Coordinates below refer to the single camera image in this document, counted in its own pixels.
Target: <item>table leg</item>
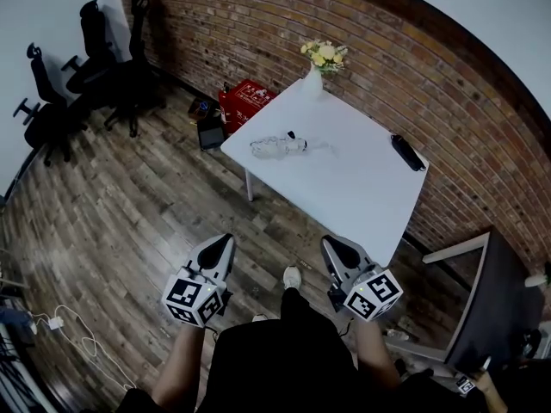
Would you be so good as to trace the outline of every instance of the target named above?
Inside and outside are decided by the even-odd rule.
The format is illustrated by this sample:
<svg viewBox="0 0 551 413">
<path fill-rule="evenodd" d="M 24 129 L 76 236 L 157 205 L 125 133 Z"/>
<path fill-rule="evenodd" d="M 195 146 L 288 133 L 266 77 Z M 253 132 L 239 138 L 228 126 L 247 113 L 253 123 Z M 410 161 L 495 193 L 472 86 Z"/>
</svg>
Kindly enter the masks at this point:
<svg viewBox="0 0 551 413">
<path fill-rule="evenodd" d="M 254 199 L 252 195 L 252 174 L 248 169 L 245 169 L 245 182 L 247 184 L 247 197 L 249 198 L 249 202 L 252 202 Z"/>
<path fill-rule="evenodd" d="M 469 251 L 477 250 L 482 248 L 488 242 L 489 237 L 490 233 L 487 232 L 478 237 L 471 238 L 466 242 L 458 243 L 454 246 L 450 246 L 449 248 L 433 252 L 423 257 L 423 263 L 439 262 L 450 257 L 460 256 L 461 254 L 465 254 Z"/>
<path fill-rule="evenodd" d="M 17 287 L 24 287 L 25 289 L 29 289 L 29 285 L 26 284 L 26 283 L 19 283 L 17 281 L 11 281 L 11 280 L 5 280 L 5 279 L 0 279 L 0 285 L 6 285 L 6 286 L 17 286 Z"/>
</svg>

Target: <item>flower vase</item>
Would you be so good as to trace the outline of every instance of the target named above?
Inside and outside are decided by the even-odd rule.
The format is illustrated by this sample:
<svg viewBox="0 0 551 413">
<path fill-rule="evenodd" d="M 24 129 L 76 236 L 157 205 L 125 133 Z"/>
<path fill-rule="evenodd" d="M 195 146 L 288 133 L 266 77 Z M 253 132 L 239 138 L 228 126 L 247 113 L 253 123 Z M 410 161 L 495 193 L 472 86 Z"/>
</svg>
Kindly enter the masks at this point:
<svg viewBox="0 0 551 413">
<path fill-rule="evenodd" d="M 301 91 L 305 97 L 311 100 L 317 99 L 324 91 L 324 82 L 321 79 L 321 72 L 312 63 L 310 64 L 308 75 L 302 80 Z"/>
</svg>

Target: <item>black office chair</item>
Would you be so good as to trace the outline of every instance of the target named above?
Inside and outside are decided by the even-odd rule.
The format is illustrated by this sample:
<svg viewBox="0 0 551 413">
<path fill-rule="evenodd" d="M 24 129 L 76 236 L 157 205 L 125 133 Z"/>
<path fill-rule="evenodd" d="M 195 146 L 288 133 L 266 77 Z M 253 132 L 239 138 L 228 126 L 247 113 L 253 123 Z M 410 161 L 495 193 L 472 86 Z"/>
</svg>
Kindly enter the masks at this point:
<svg viewBox="0 0 551 413">
<path fill-rule="evenodd" d="M 50 157 L 58 147 L 63 152 L 64 160 L 69 162 L 71 151 L 68 135 L 88 128 L 80 121 L 86 115 L 86 109 L 78 101 L 67 107 L 67 100 L 56 92 L 50 83 L 46 67 L 42 61 L 42 51 L 39 47 L 35 47 L 34 43 L 31 43 L 28 47 L 27 57 L 32 59 L 31 69 L 36 81 L 36 88 L 40 98 L 46 104 L 40 110 L 38 109 L 40 104 L 30 109 L 25 105 L 27 100 L 25 98 L 14 112 L 14 117 L 20 110 L 28 114 L 25 121 L 23 121 L 23 124 L 28 124 L 25 131 L 25 140 L 34 149 L 40 149 L 43 145 L 48 145 L 44 157 L 44 164 L 47 167 L 51 165 Z"/>
<path fill-rule="evenodd" d="M 112 84 L 111 87 L 116 92 L 116 109 L 105 121 L 104 126 L 110 131 L 115 122 L 126 117 L 131 138 L 138 135 L 138 108 L 164 106 L 163 100 L 155 95 L 155 77 L 145 57 L 145 42 L 141 38 L 149 6 L 149 0 L 132 0 L 134 21 L 129 45 L 132 59 L 119 63 L 105 77 L 111 80 L 109 84 Z"/>
<path fill-rule="evenodd" d="M 80 17 L 84 48 L 89 58 L 78 65 L 78 56 L 75 55 L 61 70 L 71 67 L 76 72 L 66 85 L 70 92 L 83 94 L 91 108 L 101 108 L 113 101 L 103 78 L 116 65 L 116 58 L 109 49 L 111 42 L 105 39 L 105 15 L 99 10 L 97 0 L 86 3 L 80 9 Z"/>
</svg>

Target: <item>red brick wall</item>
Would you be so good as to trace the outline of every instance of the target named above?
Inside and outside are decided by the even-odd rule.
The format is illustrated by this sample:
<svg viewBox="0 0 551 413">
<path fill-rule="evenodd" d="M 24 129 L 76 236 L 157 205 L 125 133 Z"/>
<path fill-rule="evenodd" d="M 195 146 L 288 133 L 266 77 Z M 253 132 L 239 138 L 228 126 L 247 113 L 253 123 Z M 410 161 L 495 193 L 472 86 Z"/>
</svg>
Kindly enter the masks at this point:
<svg viewBox="0 0 551 413">
<path fill-rule="evenodd" d="M 306 40 L 348 45 L 346 70 L 325 87 L 430 161 L 407 230 L 435 250 L 496 225 L 531 268 L 548 258 L 551 163 L 537 127 L 548 119 L 506 66 L 436 9 L 418 0 L 153 3 L 148 57 L 213 97 L 244 78 L 285 89 L 306 74 Z"/>
</svg>

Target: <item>person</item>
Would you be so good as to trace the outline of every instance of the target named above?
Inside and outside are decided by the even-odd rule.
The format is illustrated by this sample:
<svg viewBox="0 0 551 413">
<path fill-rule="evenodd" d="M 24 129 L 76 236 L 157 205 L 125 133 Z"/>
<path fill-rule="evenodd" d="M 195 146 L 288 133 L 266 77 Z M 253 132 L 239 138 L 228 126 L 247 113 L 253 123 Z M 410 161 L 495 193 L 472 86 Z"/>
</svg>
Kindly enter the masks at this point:
<svg viewBox="0 0 551 413">
<path fill-rule="evenodd" d="M 473 375 L 473 382 L 484 397 L 488 413 L 507 413 L 509 408 L 498 393 L 498 389 L 493 384 L 492 377 L 487 371 L 482 371 Z"/>
<path fill-rule="evenodd" d="M 300 296 L 299 269 L 287 268 L 283 282 L 281 319 L 261 317 L 220 334 L 198 411 L 404 411 L 406 395 L 399 396 L 400 377 L 377 323 L 355 321 L 356 369 L 335 325 Z M 183 325 L 151 396 L 132 389 L 117 411 L 193 412 L 204 335 Z M 426 404 L 419 390 L 411 392 Z"/>
</svg>

